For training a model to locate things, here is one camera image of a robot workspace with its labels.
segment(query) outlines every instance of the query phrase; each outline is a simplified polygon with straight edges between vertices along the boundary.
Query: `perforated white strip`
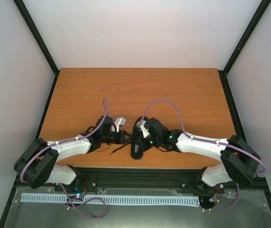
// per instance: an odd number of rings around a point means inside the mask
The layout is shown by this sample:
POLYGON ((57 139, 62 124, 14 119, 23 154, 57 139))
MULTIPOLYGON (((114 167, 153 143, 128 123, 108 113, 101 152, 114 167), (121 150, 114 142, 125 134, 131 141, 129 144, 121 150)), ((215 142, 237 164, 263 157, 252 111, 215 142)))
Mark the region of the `perforated white strip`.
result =
MULTIPOLYGON (((73 199, 73 203, 82 203, 93 197, 102 198, 107 205, 176 205, 198 207, 196 196, 120 196, 120 195, 86 195, 83 200, 73 199)), ((65 194, 22 193, 20 202, 35 203, 67 203, 65 194)), ((99 200, 92 200, 88 204, 102 204, 99 200)))

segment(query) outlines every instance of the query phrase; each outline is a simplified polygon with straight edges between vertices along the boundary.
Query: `purple cable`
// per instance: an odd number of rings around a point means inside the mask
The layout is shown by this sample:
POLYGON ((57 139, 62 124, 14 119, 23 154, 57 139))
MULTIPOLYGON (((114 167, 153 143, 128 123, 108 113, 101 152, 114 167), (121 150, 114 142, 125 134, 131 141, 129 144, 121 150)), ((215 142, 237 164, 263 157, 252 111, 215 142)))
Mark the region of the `purple cable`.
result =
MULTIPOLYGON (((181 115, 181 113, 180 113, 178 107, 177 107, 172 101, 167 100, 167 99, 159 99, 159 100, 156 100, 156 101, 152 102, 152 103, 146 108, 146 110, 145 110, 145 112, 144 112, 144 115, 143 115, 143 117, 142 117, 141 120, 140 120, 140 123, 143 121, 143 119, 144 119, 144 117, 146 116, 148 110, 149 110, 155 103, 157 103, 157 102, 167 102, 167 103, 171 104, 171 105, 175 108, 175 110, 176 110, 176 112, 177 112, 177 114, 178 114, 180 123, 181 123, 181 127, 182 127, 182 130, 183 130, 183 133, 185 134, 186 137, 191 138, 191 134, 189 134, 188 132, 185 131, 184 123, 183 123, 183 119, 182 119, 182 115, 181 115)), ((196 141, 200 141, 200 142, 204 142, 204 143, 217 144, 216 141, 214 141, 214 140, 200 139, 200 138, 196 138, 196 137, 192 137, 192 140, 196 140, 196 141)), ((236 147, 236 146, 233 146, 233 145, 224 143, 224 142, 219 142, 219 145, 230 147, 230 148, 232 148, 232 149, 234 149, 234 150, 236 150, 236 151, 238 151, 238 152, 241 152, 241 153, 243 153, 243 154, 245 154, 245 155, 251 157, 251 158, 254 159, 255 161, 257 161, 257 162, 263 167, 263 170, 262 170, 262 171, 259 171, 259 172, 256 172, 255 174, 261 174, 261 173, 264 173, 264 172, 267 170, 266 165, 265 165, 260 159, 258 159, 257 157, 253 156, 252 154, 248 153, 247 151, 242 150, 242 149, 240 149, 240 148, 238 148, 238 147, 236 147)))
POLYGON ((67 198, 68 198, 68 203, 71 203, 72 207, 77 211, 78 214, 80 214, 81 216, 85 217, 86 219, 99 219, 100 217, 102 217, 105 212, 106 212, 106 204, 105 204, 105 201, 102 199, 102 198, 99 198, 99 197, 93 197, 91 199, 88 199, 86 202, 83 202, 82 204, 78 205, 78 206, 75 206, 74 203, 72 202, 72 199, 70 198, 68 192, 65 190, 64 186, 61 184, 61 183, 58 183, 58 185, 63 189, 64 193, 66 194, 67 198), (94 216, 94 217, 90 217, 90 216, 87 216, 85 214, 83 214, 82 212, 80 212, 77 208, 85 205, 86 203, 92 201, 92 200, 99 200, 100 202, 103 203, 103 211, 102 213, 99 215, 99 216, 94 216))
MULTIPOLYGON (((104 98, 103 99, 103 107, 104 107, 104 110, 105 110, 105 114, 103 115, 103 118, 102 118, 102 121, 99 123, 99 125, 93 130, 91 131, 89 134, 85 135, 85 136, 82 136, 82 137, 78 137, 78 140, 81 140, 81 139, 85 139, 85 138, 88 138, 89 136, 91 136, 92 134, 94 134, 94 132, 96 132, 98 130, 98 128, 100 128, 100 126, 102 125, 103 121, 105 120, 106 116, 107 116, 107 113, 108 113, 108 99, 107 98, 104 98)), ((73 141, 76 141, 77 139, 76 138, 71 138, 71 139, 65 139, 65 140, 62 140, 62 141, 58 141, 58 145, 62 144, 62 143, 68 143, 68 142, 73 142, 73 141)), ((33 161, 39 156, 41 155, 43 152, 45 152, 46 150, 50 149, 51 147, 53 146, 56 146, 56 143, 54 144, 51 144, 49 146, 46 146, 45 148, 43 148, 41 151, 39 151, 37 154, 34 155, 34 157, 25 165, 25 167, 23 168, 21 174, 20 174, 20 181, 22 183, 26 183, 23 179, 23 176, 25 175, 25 172, 27 171, 28 167, 33 163, 33 161)))
POLYGON ((235 200, 234 200, 234 202, 232 204, 230 204, 229 206, 227 206, 225 208, 222 208, 222 209, 214 209, 214 210, 211 209, 211 211, 213 211, 213 212, 220 212, 220 211, 227 210, 227 209, 233 207, 237 203, 237 201, 239 200, 239 197, 240 197, 240 187, 239 187, 238 183, 236 183, 236 188, 237 188, 237 195, 236 195, 236 198, 235 198, 235 200))

